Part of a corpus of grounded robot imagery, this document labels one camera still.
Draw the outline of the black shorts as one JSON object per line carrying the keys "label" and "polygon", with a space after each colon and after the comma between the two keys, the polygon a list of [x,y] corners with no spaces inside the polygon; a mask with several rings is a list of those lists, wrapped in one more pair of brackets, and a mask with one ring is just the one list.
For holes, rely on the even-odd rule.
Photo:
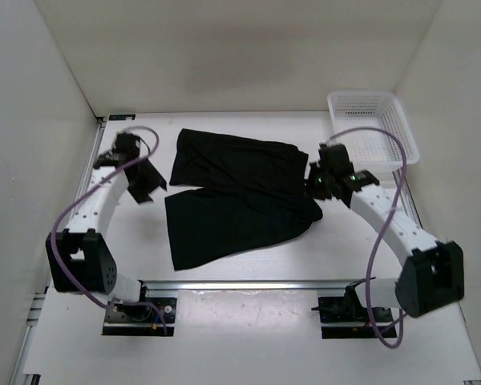
{"label": "black shorts", "polygon": [[190,270],[300,237],[323,218],[293,144],[184,129],[166,197],[173,268]]}

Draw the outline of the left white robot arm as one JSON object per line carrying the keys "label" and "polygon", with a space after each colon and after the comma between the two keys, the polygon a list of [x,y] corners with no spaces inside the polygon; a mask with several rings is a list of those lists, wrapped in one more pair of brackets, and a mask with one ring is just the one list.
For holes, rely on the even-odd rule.
{"label": "left white robot arm", "polygon": [[152,312],[152,301],[141,294],[142,283],[118,271],[105,237],[115,208],[124,193],[141,205],[150,194],[166,189],[160,175],[139,149],[111,149],[93,164],[88,189],[65,212],[74,215],[64,227],[56,220],[46,239],[46,253],[55,289],[85,294],[98,306],[115,299],[135,321]]}

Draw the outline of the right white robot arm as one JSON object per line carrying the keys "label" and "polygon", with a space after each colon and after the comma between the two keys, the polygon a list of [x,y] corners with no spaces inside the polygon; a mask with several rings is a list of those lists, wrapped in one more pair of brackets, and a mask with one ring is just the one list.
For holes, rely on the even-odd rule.
{"label": "right white robot arm", "polygon": [[346,287],[344,311],[356,321],[373,308],[402,309],[412,318],[459,302],[464,297],[463,251],[418,226],[392,200],[370,172],[335,176],[318,162],[310,165],[306,192],[319,200],[342,201],[385,242],[402,267],[396,279],[363,278]]}

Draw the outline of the white perforated plastic basket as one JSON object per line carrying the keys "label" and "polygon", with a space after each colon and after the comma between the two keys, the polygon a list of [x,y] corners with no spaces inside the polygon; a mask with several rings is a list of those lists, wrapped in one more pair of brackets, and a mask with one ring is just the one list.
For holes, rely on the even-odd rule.
{"label": "white perforated plastic basket", "polygon": [[406,163],[416,164],[419,152],[398,98],[388,91],[334,91],[328,108],[333,132],[356,131],[337,139],[348,150],[356,169],[373,174],[392,173]]}

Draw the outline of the black corner bracket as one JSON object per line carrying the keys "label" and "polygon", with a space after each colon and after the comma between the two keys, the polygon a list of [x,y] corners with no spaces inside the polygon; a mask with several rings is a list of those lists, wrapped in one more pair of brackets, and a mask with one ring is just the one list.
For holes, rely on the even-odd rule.
{"label": "black corner bracket", "polygon": [[133,121],[136,114],[111,114],[108,116],[108,121]]}

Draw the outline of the aluminium front rail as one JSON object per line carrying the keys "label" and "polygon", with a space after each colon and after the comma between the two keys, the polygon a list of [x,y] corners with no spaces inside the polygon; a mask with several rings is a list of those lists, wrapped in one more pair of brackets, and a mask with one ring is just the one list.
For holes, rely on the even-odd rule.
{"label": "aluminium front rail", "polygon": [[146,281],[149,290],[344,290],[354,280]]}

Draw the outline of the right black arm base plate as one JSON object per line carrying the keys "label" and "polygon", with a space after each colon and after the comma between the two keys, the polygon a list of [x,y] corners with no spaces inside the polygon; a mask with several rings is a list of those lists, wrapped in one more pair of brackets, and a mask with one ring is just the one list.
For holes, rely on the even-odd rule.
{"label": "right black arm base plate", "polygon": [[[319,313],[322,339],[368,339],[376,338],[370,326],[366,310],[350,310],[342,297],[319,297],[311,308]],[[392,311],[387,308],[373,309],[374,318],[384,338],[397,338]]]}

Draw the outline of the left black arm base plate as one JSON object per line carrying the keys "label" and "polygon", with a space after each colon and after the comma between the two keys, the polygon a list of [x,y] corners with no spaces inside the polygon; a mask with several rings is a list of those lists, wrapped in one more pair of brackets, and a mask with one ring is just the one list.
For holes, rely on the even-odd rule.
{"label": "left black arm base plate", "polygon": [[176,328],[178,292],[148,287],[141,289],[141,302],[126,305],[114,300],[106,309],[102,335],[121,337],[172,337]]}

